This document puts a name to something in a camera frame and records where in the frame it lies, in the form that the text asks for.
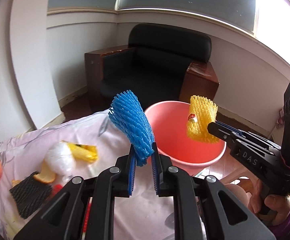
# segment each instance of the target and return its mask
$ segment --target purple sleeve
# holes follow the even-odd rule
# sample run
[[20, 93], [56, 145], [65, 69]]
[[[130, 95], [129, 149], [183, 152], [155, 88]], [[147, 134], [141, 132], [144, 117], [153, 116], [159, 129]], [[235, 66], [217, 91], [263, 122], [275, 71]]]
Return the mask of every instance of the purple sleeve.
[[277, 240], [287, 236], [290, 233], [290, 214], [283, 223], [277, 226], [269, 226], [268, 228], [275, 235]]

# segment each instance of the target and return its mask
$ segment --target silver bolt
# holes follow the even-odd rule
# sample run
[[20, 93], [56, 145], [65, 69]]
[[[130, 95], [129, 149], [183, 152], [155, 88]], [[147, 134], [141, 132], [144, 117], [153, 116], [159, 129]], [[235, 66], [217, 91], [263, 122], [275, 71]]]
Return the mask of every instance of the silver bolt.
[[212, 176], [212, 175], [208, 175], [208, 176], [206, 177], [206, 180], [207, 180], [208, 182], [210, 182], [210, 183], [214, 183], [214, 182], [216, 181], [216, 178], [215, 178], [214, 176]]
[[80, 184], [82, 182], [82, 178], [81, 177], [73, 177], [72, 178], [72, 183], [74, 184]]
[[119, 167], [116, 167], [116, 166], [111, 167], [111, 168], [109, 169], [109, 172], [110, 172], [110, 173], [119, 173]]
[[168, 167], [168, 171], [171, 173], [176, 173], [176, 172], [178, 172], [178, 167], [170, 166], [170, 167]]

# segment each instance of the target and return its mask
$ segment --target wooden armrest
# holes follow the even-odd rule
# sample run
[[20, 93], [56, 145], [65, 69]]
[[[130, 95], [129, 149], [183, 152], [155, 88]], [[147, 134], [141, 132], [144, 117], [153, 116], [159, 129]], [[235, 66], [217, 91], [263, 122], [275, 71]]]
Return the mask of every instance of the wooden armrest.
[[186, 70], [179, 100], [189, 103], [192, 95], [213, 100], [218, 85], [218, 77], [210, 62], [193, 61]]
[[99, 49], [85, 53], [85, 72], [89, 104], [92, 112], [104, 110], [109, 107], [101, 98], [100, 84], [104, 77], [104, 58], [106, 56], [124, 53], [134, 49], [128, 45]]

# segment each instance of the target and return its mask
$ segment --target pink object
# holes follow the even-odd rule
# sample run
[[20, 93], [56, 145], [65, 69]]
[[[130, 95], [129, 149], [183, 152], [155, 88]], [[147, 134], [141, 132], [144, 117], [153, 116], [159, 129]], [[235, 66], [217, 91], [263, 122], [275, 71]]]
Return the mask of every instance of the pink object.
[[192, 176], [216, 163], [225, 152], [225, 141], [211, 144], [187, 137], [188, 103], [159, 102], [147, 108], [145, 115], [152, 126], [158, 152], [169, 156], [173, 165]]

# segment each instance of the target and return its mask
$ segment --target wooden floor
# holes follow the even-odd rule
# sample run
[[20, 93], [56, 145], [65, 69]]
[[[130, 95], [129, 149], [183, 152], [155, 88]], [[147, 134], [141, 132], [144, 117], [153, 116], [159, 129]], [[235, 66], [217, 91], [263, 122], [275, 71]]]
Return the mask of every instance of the wooden floor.
[[[92, 114], [89, 108], [87, 94], [84, 94], [76, 98], [74, 101], [62, 107], [61, 110], [65, 114], [65, 117], [66, 117], [65, 122], [79, 119], [81, 117]], [[235, 127], [237, 129], [242, 129], [245, 131], [251, 131], [251, 132], [256, 133], [254, 130], [250, 129], [249, 127], [241, 124], [240, 122], [234, 119], [228, 118], [220, 113], [217, 114], [216, 119], [232, 127]], [[230, 174], [232, 171], [236, 170], [239, 166], [241, 166], [241, 164], [237, 160], [235, 160], [233, 157], [230, 156], [230, 149], [227, 148], [223, 157], [217, 163], [206, 168], [203, 171], [202, 175], [203, 176], [214, 175], [216, 178], [221, 179], [224, 176], [227, 176], [228, 174]]]

